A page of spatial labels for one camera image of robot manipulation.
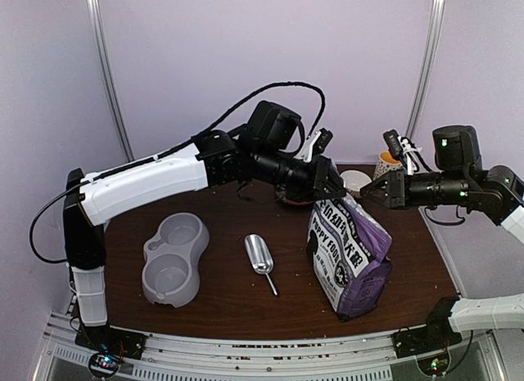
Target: metal scoop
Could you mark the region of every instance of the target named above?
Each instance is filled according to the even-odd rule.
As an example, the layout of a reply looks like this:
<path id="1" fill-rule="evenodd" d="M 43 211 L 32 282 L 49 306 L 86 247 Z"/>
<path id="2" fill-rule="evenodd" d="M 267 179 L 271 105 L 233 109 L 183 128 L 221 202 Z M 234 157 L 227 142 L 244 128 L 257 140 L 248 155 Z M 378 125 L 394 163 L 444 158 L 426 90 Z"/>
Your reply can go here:
<path id="1" fill-rule="evenodd" d="M 251 266 L 253 266 L 256 273 L 265 274 L 273 293 L 278 295 L 277 288 L 269 277 L 269 273 L 273 270 L 274 263 L 268 245 L 265 244 L 265 241 L 259 235 L 255 234 L 247 235 L 244 239 L 244 244 L 246 245 L 247 255 L 249 256 L 249 261 L 251 261 Z"/>

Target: pet food bag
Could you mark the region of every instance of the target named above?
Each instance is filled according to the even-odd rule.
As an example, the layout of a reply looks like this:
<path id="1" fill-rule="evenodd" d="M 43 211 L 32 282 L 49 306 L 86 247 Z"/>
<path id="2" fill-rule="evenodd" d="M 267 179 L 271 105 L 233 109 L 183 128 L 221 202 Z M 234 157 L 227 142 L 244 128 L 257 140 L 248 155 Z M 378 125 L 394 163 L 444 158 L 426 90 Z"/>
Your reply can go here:
<path id="1" fill-rule="evenodd" d="M 391 272 L 390 245 L 391 236 L 352 196 L 314 204 L 308 257 L 341 320 L 377 305 Z"/>

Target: brown tabletop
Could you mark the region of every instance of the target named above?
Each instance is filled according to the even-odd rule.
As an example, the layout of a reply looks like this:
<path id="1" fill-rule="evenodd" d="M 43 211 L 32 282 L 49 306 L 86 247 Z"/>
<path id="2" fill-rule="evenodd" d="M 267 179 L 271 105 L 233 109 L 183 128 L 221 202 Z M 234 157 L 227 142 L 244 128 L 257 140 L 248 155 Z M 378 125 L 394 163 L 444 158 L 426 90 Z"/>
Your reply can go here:
<path id="1" fill-rule="evenodd" d="M 371 173 L 371 166 L 351 168 Z M 179 194 L 115 217 L 106 235 L 106 293 L 114 326 L 199 338 L 295 339 L 341 337 L 423 324 L 439 298 L 453 296 L 444 262 L 417 210 L 388 211 L 361 203 L 391 235 L 393 264 L 375 310 L 340 322 L 324 295 L 305 246 L 310 206 L 263 205 L 237 198 L 237 184 Z M 246 195 L 271 201 L 271 186 L 253 183 Z M 143 244 L 160 222 L 180 211 L 198 215 L 210 231 L 199 265 L 200 291 L 175 309 L 152 305 L 142 294 Z M 268 244 L 280 296 L 257 275 L 244 248 L 248 234 Z"/>

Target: white cup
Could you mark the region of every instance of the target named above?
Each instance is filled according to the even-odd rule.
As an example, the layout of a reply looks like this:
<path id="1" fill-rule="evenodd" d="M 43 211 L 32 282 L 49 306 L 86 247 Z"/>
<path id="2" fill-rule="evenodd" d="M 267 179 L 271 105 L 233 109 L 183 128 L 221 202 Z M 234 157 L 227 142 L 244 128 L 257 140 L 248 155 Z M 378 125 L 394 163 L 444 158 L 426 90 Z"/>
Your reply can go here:
<path id="1" fill-rule="evenodd" d="M 386 172 L 389 172 L 390 170 L 400 170 L 402 169 L 402 163 L 400 161 L 395 160 L 391 153 L 389 152 L 382 152 L 378 156 L 378 163 L 377 166 L 375 166 L 375 173 L 373 174 L 373 180 L 376 178 L 381 177 Z"/>

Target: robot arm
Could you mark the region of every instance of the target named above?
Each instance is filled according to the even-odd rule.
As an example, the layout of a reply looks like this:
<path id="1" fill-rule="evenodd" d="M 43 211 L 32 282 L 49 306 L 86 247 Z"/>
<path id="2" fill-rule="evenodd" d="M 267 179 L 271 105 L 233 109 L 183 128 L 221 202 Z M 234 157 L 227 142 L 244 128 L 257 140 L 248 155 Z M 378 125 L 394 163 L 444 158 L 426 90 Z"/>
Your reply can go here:
<path id="1" fill-rule="evenodd" d="M 384 138 L 391 154 L 405 167 L 402 145 L 388 134 L 391 132 Z M 362 188 L 363 197 L 390 209 L 456 205 L 466 207 L 468 213 L 482 211 L 524 244 L 524 182 L 507 166 L 482 169 L 477 134 L 471 126 L 436 129 L 433 141 L 441 172 L 410 175 L 404 170 L 390 171 Z M 443 339 L 460 338 L 461 332 L 511 328 L 524 328 L 524 294 L 481 300 L 442 299 L 428 317 L 427 327 L 415 333 L 395 333 L 393 339 L 397 355 L 407 356 L 419 349 L 441 347 Z"/>
<path id="2" fill-rule="evenodd" d="M 283 150 L 297 128 L 302 142 L 295 157 Z M 284 188 L 287 197 L 298 202 L 344 197 L 346 189 L 335 166 L 320 154 L 331 137 L 321 129 L 304 140 L 300 116 L 262 101 L 247 124 L 230 133 L 210 131 L 192 138 L 177 152 L 163 152 L 113 170 L 87 175 L 80 169 L 71 171 L 67 181 L 71 191 L 63 211 L 65 252 L 88 340 L 95 346 L 109 345 L 104 223 L 163 197 L 232 181 L 258 179 Z"/>

